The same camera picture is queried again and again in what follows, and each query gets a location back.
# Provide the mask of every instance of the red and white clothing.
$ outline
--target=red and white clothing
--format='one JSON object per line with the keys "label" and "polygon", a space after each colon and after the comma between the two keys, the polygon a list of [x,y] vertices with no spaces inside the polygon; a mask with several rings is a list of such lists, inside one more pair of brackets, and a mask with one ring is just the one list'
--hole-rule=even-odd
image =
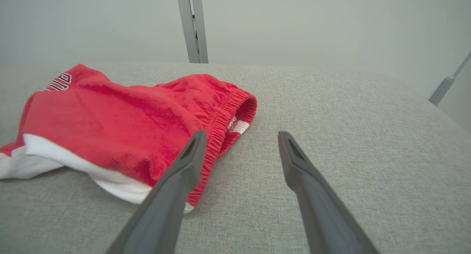
{"label": "red and white clothing", "polygon": [[256,98],[211,75],[125,87],[77,65],[26,102],[17,141],[0,148],[0,178],[30,178],[63,165],[111,194],[140,203],[197,130],[207,132],[198,204],[217,158],[249,127]]}

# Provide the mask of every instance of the gray fabric surface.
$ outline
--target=gray fabric surface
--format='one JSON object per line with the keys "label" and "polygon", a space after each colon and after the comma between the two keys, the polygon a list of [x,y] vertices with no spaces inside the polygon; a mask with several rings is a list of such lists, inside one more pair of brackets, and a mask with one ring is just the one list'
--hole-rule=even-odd
{"label": "gray fabric surface", "polygon": [[[315,68],[90,63],[122,85],[209,73],[257,96],[251,127],[216,162],[176,253],[308,253],[276,142],[288,130],[384,254],[471,252],[471,135],[405,86]],[[0,70],[0,144],[35,90],[72,66]],[[0,180],[0,253],[103,253],[136,209],[59,169]]]}

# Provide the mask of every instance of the gray table surface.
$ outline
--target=gray table surface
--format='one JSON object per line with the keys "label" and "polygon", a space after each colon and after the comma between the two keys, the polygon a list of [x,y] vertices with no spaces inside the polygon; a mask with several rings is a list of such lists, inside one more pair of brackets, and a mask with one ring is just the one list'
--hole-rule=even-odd
{"label": "gray table surface", "polygon": [[[378,74],[316,68],[89,63],[122,85],[209,73],[253,93],[249,129],[219,159],[176,253],[308,253],[276,136],[288,130],[384,254],[471,253],[471,135]],[[26,99],[73,65],[0,69],[0,145]],[[99,254],[136,205],[62,168],[0,180],[0,253]]]}

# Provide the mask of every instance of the red garment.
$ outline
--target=red garment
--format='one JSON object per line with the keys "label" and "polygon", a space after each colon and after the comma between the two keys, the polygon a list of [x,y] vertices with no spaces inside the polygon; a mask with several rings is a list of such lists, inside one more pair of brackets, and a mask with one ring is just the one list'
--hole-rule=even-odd
{"label": "red garment", "polygon": [[54,142],[100,167],[153,186],[196,130],[207,132],[202,181],[190,192],[196,206],[215,160],[240,136],[239,121],[251,123],[256,98],[211,75],[190,75],[155,87],[125,87],[103,73],[77,65],[32,95],[16,143],[24,133]]}

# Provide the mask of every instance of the red fabric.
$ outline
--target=red fabric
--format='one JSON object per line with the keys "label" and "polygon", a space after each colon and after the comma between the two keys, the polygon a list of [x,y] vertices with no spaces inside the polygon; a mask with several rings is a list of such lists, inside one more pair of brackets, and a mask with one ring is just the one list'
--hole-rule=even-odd
{"label": "red fabric", "polygon": [[193,206],[215,160],[240,136],[227,132],[229,122],[235,115],[251,123],[257,108],[252,94],[207,74],[155,87],[125,87],[78,65],[54,80],[50,91],[29,98],[15,147],[23,145],[23,133],[38,135],[93,164],[153,186],[191,135],[206,130],[202,181],[188,197]]}

